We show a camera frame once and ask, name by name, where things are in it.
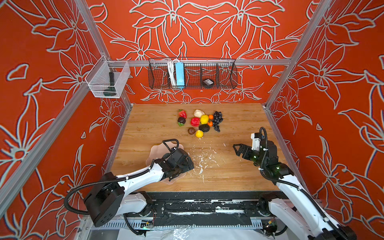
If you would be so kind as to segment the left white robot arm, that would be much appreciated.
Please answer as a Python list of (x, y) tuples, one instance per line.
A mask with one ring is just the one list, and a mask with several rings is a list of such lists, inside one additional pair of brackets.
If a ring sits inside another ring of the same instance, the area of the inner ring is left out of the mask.
[[(84, 184), (69, 191), (64, 198), (64, 207), (78, 215), (91, 217), (95, 227), (101, 227), (116, 215), (127, 213), (147, 213), (152, 207), (152, 199), (139, 189), (162, 180), (173, 180), (194, 169), (194, 163), (183, 149), (172, 148), (160, 159), (130, 174), (115, 176), (106, 173), (98, 182)], [(69, 199), (80, 190), (90, 188), (84, 199), (86, 210), (71, 206)]]

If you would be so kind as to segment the white fake garlic bulb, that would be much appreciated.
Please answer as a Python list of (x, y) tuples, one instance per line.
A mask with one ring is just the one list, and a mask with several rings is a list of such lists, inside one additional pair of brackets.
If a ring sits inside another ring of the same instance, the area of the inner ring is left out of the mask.
[(205, 115), (204, 111), (201, 111), (201, 110), (198, 110), (198, 109), (196, 109), (194, 111), (194, 117), (196, 117), (196, 118), (201, 118), (203, 115)]

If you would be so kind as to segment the red fake apple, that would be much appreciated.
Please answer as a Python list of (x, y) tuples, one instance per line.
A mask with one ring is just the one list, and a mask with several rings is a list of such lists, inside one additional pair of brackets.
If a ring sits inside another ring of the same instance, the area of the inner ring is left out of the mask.
[(201, 120), (198, 117), (194, 117), (194, 118), (191, 119), (190, 123), (191, 123), (191, 126), (198, 127), (200, 125), (200, 123), (201, 123)]

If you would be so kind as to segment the yellow fake lemon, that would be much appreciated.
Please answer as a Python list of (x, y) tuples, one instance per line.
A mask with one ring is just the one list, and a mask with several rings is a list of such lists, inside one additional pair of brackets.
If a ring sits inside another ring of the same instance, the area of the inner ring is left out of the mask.
[(208, 115), (202, 115), (202, 116), (200, 117), (200, 123), (201, 123), (202, 125), (207, 124), (209, 121), (210, 121), (210, 118), (209, 118)]

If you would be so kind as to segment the dark fake avocado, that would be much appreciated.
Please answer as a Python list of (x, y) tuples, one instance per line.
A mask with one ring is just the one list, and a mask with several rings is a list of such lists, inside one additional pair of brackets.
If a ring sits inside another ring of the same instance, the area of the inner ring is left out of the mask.
[(207, 133), (210, 131), (210, 126), (208, 124), (200, 125), (199, 130), (202, 131), (203, 133)]

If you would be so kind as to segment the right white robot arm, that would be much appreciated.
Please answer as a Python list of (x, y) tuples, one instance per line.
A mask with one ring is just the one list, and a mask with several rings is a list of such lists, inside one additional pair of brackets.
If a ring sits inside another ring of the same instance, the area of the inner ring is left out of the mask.
[(254, 163), (261, 175), (276, 185), (293, 204), (273, 194), (259, 198), (258, 211), (262, 216), (280, 219), (300, 240), (355, 240), (356, 233), (341, 226), (303, 188), (293, 171), (279, 161), (277, 146), (268, 141), (257, 142), (256, 147), (234, 144), (237, 156)]

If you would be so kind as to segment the pink scalloped fruit bowl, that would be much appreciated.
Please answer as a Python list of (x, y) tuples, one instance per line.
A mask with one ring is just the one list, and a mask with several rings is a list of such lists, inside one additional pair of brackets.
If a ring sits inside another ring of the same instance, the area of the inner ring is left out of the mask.
[[(169, 153), (169, 150), (164, 144), (154, 145), (151, 148), (150, 154), (148, 159), (146, 160), (146, 166), (150, 166), (153, 159), (160, 159), (162, 158), (166, 153)], [(179, 179), (184, 178), (187, 175), (186, 173), (180, 174), (178, 177), (169, 180), (169, 178), (166, 178), (164, 180), (161, 180), (161, 183), (172, 185), (174, 182), (178, 181)]]

